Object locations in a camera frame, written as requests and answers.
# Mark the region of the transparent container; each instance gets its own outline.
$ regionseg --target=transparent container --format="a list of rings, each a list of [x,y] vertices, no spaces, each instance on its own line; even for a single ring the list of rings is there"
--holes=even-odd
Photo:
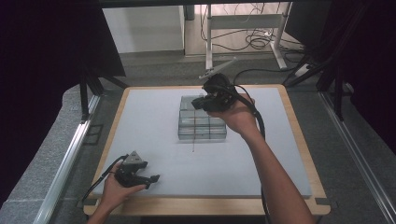
[[[225,139],[224,120],[209,117],[203,109],[196,110],[191,101],[200,96],[182,96],[178,118],[178,139]]]

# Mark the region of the white wall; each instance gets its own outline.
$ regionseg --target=white wall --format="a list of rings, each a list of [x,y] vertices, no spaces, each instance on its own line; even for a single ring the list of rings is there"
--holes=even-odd
[[[104,8],[119,53],[184,49],[183,7]]]

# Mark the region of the person's left hand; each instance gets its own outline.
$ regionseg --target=person's left hand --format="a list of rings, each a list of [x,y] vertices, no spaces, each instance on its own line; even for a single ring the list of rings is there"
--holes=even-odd
[[[129,195],[136,193],[146,187],[146,185],[138,185],[130,188],[123,187],[114,176],[120,164],[113,166],[105,181],[101,204],[112,211],[114,208],[123,203]]]

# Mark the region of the gray carpet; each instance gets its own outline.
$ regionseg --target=gray carpet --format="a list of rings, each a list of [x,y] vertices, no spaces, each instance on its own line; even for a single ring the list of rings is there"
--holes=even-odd
[[[131,86],[202,85],[198,79],[205,72],[203,62],[125,64],[127,77],[120,80]],[[275,60],[242,60],[223,71],[230,79],[250,68],[277,69]],[[280,84],[287,73],[248,72],[237,84]],[[317,167],[332,211],[320,223],[387,223],[371,191],[356,168],[342,138],[315,91],[318,77],[312,77],[288,90],[291,103],[300,122],[305,140]],[[84,223],[83,212],[76,203],[92,182],[106,137],[114,119],[122,90],[102,80],[106,91],[92,121],[92,131],[103,128],[99,141],[95,136],[85,138],[74,168],[69,175],[61,199],[50,223]],[[396,199],[396,168],[394,154],[364,122],[347,98],[343,109],[346,123],[362,146],[363,154],[372,166],[393,201]],[[47,190],[62,161],[80,119],[78,87],[64,95],[64,106],[45,142],[18,186],[0,211],[0,223],[31,223],[46,196]],[[193,223],[194,217],[179,222]],[[253,218],[249,223],[261,223]],[[169,218],[112,217],[107,223],[176,223]]]

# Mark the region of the human arm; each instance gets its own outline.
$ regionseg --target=human arm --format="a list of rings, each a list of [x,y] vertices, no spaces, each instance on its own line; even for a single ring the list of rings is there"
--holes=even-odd
[[[249,109],[236,101],[224,112],[208,114],[223,119],[247,142],[273,223],[314,223],[303,197],[265,142]]]
[[[105,188],[101,202],[88,220],[87,224],[105,223],[111,211],[124,202],[129,195],[134,194],[146,187],[146,185],[138,185],[131,188],[125,188],[120,185],[120,183],[114,177],[114,173],[117,171],[119,166],[119,164],[114,165],[111,169],[111,172],[108,174],[108,177],[105,181]]]

